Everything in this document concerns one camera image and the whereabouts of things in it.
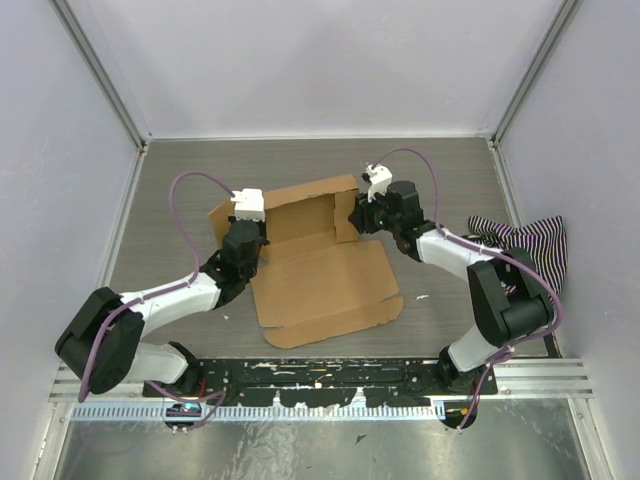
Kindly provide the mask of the right aluminium corner post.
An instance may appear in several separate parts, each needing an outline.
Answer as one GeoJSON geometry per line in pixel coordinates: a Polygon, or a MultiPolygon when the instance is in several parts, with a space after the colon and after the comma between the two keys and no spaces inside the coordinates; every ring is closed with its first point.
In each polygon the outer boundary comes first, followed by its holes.
{"type": "Polygon", "coordinates": [[[490,142],[494,149],[497,149],[504,140],[539,76],[550,61],[557,44],[581,5],[581,0],[563,0],[560,2],[558,10],[547,27],[532,60],[529,62],[495,131],[490,137],[490,142]]]}

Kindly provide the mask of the aluminium corner post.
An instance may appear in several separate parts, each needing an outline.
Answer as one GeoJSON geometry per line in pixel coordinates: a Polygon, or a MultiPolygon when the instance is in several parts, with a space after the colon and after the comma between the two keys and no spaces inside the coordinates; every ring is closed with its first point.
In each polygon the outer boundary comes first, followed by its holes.
{"type": "Polygon", "coordinates": [[[129,138],[138,149],[147,146],[148,141],[136,125],[134,118],[126,106],[124,99],[118,92],[116,85],[112,81],[100,54],[94,47],[90,37],[74,12],[69,1],[49,1],[49,4],[58,16],[61,24],[69,34],[74,46],[84,60],[88,70],[97,82],[102,93],[105,95],[113,113],[124,127],[129,138]]]}
{"type": "Polygon", "coordinates": [[[494,149],[497,149],[504,140],[539,76],[550,61],[557,44],[581,5],[581,0],[563,0],[560,2],[558,10],[547,27],[532,60],[529,62],[495,131],[490,137],[490,142],[494,149]]]}

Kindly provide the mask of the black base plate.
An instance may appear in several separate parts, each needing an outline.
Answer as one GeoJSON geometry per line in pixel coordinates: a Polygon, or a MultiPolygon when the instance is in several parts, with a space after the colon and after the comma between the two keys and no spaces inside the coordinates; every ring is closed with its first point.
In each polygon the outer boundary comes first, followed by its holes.
{"type": "Polygon", "coordinates": [[[468,373],[446,387],[436,362],[422,358],[203,359],[208,393],[226,393],[225,406],[293,408],[341,407],[361,393],[365,406],[427,406],[433,396],[473,394],[481,372],[468,373]]]}

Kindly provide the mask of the left aluminium corner post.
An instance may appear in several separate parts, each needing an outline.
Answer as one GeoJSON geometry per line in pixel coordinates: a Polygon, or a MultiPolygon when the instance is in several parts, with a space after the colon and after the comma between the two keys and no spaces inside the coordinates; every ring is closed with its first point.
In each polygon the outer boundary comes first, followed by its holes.
{"type": "Polygon", "coordinates": [[[102,93],[105,95],[113,113],[124,127],[129,138],[138,149],[147,146],[148,141],[136,125],[134,118],[126,106],[124,99],[118,92],[116,85],[112,81],[100,54],[94,47],[90,37],[74,12],[69,1],[49,1],[49,4],[58,16],[61,24],[69,34],[74,46],[84,60],[88,70],[97,82],[102,93]]]}

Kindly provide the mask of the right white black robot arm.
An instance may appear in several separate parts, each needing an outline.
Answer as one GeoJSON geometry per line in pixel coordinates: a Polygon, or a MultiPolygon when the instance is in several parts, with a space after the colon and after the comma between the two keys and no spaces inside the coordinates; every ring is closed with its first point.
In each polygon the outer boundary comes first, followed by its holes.
{"type": "Polygon", "coordinates": [[[476,372],[514,342],[549,325],[554,312],[548,291],[530,274],[534,265],[521,248],[501,251],[452,234],[424,217],[415,184],[375,180],[364,174],[349,221],[360,233],[385,231],[397,249],[416,262],[439,267],[469,288],[473,325],[441,350],[436,364],[442,387],[462,394],[476,372]]]}

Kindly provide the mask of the striped purple cloth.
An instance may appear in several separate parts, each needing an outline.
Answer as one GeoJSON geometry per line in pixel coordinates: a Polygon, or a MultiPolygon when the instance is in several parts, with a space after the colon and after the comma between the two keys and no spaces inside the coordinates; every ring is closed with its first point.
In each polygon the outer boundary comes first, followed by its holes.
{"type": "Polygon", "coordinates": [[[468,220],[468,238],[500,250],[524,249],[538,274],[559,295],[568,269],[568,245],[561,216],[543,218],[521,227],[512,227],[481,216],[468,220]]]}

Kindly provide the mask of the aluminium front rail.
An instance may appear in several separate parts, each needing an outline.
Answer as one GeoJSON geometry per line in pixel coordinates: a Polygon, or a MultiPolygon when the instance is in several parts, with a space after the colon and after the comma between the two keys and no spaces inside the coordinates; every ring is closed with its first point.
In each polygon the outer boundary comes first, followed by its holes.
{"type": "MultiPolygon", "coordinates": [[[[493,367],[487,383],[495,380],[498,395],[513,398],[591,398],[593,389],[581,360],[567,358],[515,358],[493,367]]],[[[68,367],[60,365],[49,402],[75,402],[80,383],[68,367]]],[[[89,394],[92,401],[133,401],[143,398],[141,382],[125,381],[113,390],[101,394],[89,394]]]]}

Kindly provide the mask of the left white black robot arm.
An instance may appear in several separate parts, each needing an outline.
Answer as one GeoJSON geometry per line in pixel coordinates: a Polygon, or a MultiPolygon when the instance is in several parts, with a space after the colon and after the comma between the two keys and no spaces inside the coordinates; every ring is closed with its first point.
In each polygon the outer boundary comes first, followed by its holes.
{"type": "Polygon", "coordinates": [[[234,300],[256,275],[267,243],[265,222],[233,220],[220,248],[196,273],[152,290],[94,290],[54,347],[80,379],[79,397],[106,393],[124,380],[151,382],[181,397],[202,392],[202,366],[186,347],[143,339],[162,326],[234,300]]]}

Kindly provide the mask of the brown cardboard box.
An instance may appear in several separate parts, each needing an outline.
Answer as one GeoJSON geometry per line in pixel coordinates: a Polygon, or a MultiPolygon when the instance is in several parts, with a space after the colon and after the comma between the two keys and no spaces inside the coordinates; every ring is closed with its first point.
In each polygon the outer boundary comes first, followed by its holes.
{"type": "Polygon", "coordinates": [[[384,246],[348,217],[351,174],[264,193],[262,265],[251,281],[258,322],[272,346],[293,349],[384,325],[404,301],[384,246]]]}

